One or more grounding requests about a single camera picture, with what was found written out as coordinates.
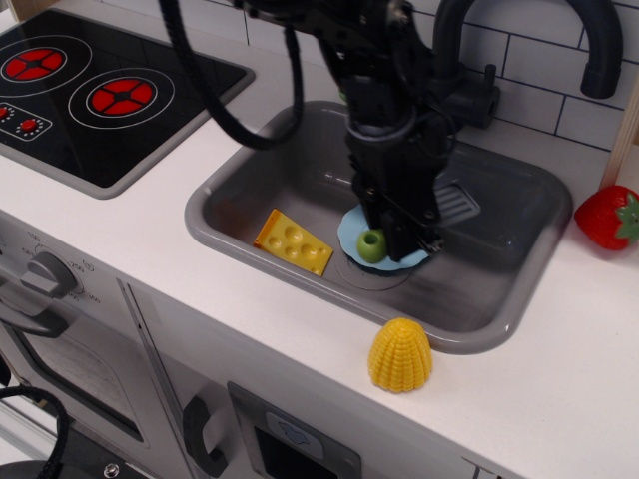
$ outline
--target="white countertop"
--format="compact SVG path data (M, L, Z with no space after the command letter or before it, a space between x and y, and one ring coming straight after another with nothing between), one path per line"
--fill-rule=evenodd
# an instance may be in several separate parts
M123 16L97 2L62 5L165 38L149 17ZM0 15L0 28L12 23L9 14ZM234 113L252 112L241 118L245 124L256 130L290 104L286 58L213 40L192 35L196 49L258 74L229 105ZM305 79L308 100L338 100L326 70L305 65ZM518 140L511 138L515 130ZM549 169L569 186L576 205L596 190L604 152L526 132L522 137L518 127L495 122L489 132L466 132L462 140ZM209 121L107 201L0 157L0 208L472 451L486 467L543 479L639 477L636 246L604 251L572 223L508 341L482 354L435 352L424 387L389 394L366 371L378 325L206 248L187 232L191 193L238 148ZM295 341L279 334L293 330Z

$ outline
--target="strawberry leaf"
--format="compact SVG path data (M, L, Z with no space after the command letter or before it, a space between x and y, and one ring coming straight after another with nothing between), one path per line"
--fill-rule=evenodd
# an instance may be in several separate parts
M639 200L628 194L628 202L625 207L618 208L615 212L621 222L616 237L628 239L629 243L639 240Z

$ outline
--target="gray sink basin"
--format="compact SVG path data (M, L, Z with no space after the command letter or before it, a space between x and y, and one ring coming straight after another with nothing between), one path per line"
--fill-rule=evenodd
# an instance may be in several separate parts
M262 134L280 131L287 119L280 113ZM570 218L564 185L539 168L459 144L437 181L461 186L480 213L442 228L444 250L420 265L375 273L339 246L337 228L357 205L344 135L343 106L307 103L294 138L267 152L239 150L193 193L189 231L213 249L379 324L416 319L440 351L476 353L510 337ZM322 277L253 247L273 208L334 249Z

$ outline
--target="oven handle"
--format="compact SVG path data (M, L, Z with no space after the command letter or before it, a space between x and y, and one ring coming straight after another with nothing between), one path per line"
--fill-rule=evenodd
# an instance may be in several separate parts
M45 309L39 314L28 316L16 311L0 301L0 322L20 332L42 337L59 337L69 324L54 312Z
M189 455L204 472L211 477L220 477L229 463L224 453L217 447L210 453L207 452L202 433L209 419L211 415L207 405L195 396L184 408L182 414L184 444Z

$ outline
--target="red strawberry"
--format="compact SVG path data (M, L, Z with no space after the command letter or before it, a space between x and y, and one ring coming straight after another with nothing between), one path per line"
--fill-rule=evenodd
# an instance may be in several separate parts
M639 239L639 195L619 185L604 188L577 209L575 220L600 246L623 249Z

